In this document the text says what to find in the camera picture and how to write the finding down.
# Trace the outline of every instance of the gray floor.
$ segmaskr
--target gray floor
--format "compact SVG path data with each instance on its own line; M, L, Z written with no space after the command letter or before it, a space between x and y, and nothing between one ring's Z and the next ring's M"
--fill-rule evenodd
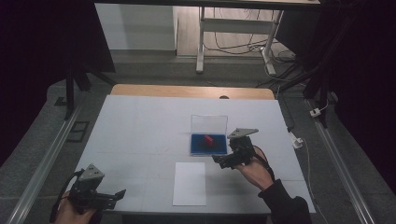
M144 54L139 52L113 51L117 74L109 75L119 83L158 84L158 85L191 85L222 87L254 88L258 83L269 80L263 72L262 60L253 59L218 59L205 60L205 72L195 74L194 59L177 58L174 55ZM284 70L284 65L277 65L276 70ZM58 156L49 176L39 192L25 223L48 222L50 208L56 199L66 177L76 169L79 156L89 139L90 132L96 121L101 105L111 87L95 77L91 77L92 90L77 94L85 94L83 105L77 121L87 121L88 130L85 135L70 133L69 140ZM302 96L304 86L277 95L285 121L293 128L296 136L305 140L304 147L296 150L305 180L308 181L308 157L310 159L310 185L315 203L326 217L328 223L361 223L355 209L344 190L344 186L336 173L329 154L318 135L314 121L308 114L308 108ZM15 204L21 197L35 168L42 156L50 148L50 144L63 124L64 106L55 106L58 97L64 97L64 82L49 88L48 101L35 120L29 132L0 168L0 223L6 223ZM341 150L346 164L352 173L361 193L368 203L377 223L396 223L396 198L391 192L359 145L350 136L344 126L333 113L333 104L328 108L329 131L336 145ZM326 223L319 213L311 215L314 223ZM165 223L154 218L146 223ZM183 218L167 219L167 223L192 223ZM220 223L238 223L232 218L223 219ZM201 218L194 223L204 223ZM106 213L102 223L121 223L121 216Z

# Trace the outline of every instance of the white cable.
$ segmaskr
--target white cable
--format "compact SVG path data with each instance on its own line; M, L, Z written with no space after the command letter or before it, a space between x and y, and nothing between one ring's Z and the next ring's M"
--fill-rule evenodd
M306 153L307 153L307 155L308 155L308 187L309 187L309 192L310 192L310 194L311 194L311 196L312 196L312 199L314 199L315 205L317 206L317 209L319 210L320 214L322 215L324 221L325 221L327 224L329 224L329 222L327 221L326 217L325 217L325 216L323 215L323 213L321 212L320 207L319 207L319 205L317 204L317 200L316 200L316 198L315 198L315 196L314 196L314 192L312 191L312 188L311 188L311 162L310 162L310 160L309 160L309 148L308 148L308 143L305 141L305 139L303 139L303 140L304 140L304 142L305 142Z
M328 99L326 99L326 100L327 100L327 103L326 103L326 105L325 105L323 108L321 108L319 111L322 111L322 110L326 109L326 108L327 108L327 106L329 105L329 100L328 100Z
M277 92L276 92L276 100L277 100L277 96L279 95L279 89L280 89L280 85L279 86L277 86Z

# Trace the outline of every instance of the clear plastic box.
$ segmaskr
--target clear plastic box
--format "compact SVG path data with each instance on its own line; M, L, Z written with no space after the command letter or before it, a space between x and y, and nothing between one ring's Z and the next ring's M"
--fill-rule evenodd
M191 155L227 154L228 116L191 116Z

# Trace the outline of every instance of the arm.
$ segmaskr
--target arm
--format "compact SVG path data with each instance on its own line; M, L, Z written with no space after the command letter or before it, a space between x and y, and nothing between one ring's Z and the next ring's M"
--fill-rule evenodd
M259 148L255 147L254 149L259 156L267 161ZM301 197L292 199L280 179L274 182L259 160L253 158L249 165L240 164L234 168L239 170L248 182L262 191L259 193L259 197L263 198L271 209L271 217L275 224L312 223L305 199Z

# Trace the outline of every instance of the metal frame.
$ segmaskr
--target metal frame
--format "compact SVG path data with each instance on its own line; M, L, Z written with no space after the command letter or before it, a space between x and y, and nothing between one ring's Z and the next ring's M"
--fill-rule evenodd
M339 8L339 6L323 7L316 1L306 1L306 3L302 4L292 1L266 2L255 0L95 0L94 3L181 7L232 7L299 11L322 11Z
M269 75L275 75L276 71L269 55L273 44L277 27L279 26L283 10L279 11L273 21L241 21L226 19L206 19L205 7L201 7L200 33L197 52L196 73L204 72L204 32L237 33L237 34L258 34L268 35L265 48L262 50L262 57Z

